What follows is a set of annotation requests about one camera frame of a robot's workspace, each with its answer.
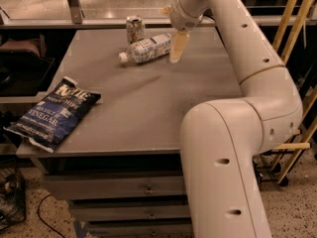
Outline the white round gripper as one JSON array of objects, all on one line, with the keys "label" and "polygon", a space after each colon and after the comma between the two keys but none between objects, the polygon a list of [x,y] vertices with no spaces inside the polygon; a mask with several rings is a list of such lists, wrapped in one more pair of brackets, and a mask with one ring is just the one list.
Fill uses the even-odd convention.
[{"label": "white round gripper", "polygon": [[177,63],[189,41],[189,33],[202,20],[203,16],[193,17],[187,14],[180,5],[180,0],[173,0],[170,6],[163,7],[161,12],[168,16],[171,25],[178,30],[172,35],[170,43],[169,61]]}]

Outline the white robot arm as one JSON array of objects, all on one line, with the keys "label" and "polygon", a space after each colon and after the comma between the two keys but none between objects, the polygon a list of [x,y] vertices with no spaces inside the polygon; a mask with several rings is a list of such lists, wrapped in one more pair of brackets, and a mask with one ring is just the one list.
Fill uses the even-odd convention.
[{"label": "white robot arm", "polygon": [[299,127],[301,98],[241,0],[173,0],[171,25],[190,31],[211,11],[241,88],[203,102],[180,127],[180,156],[194,238],[271,238],[253,157]]}]

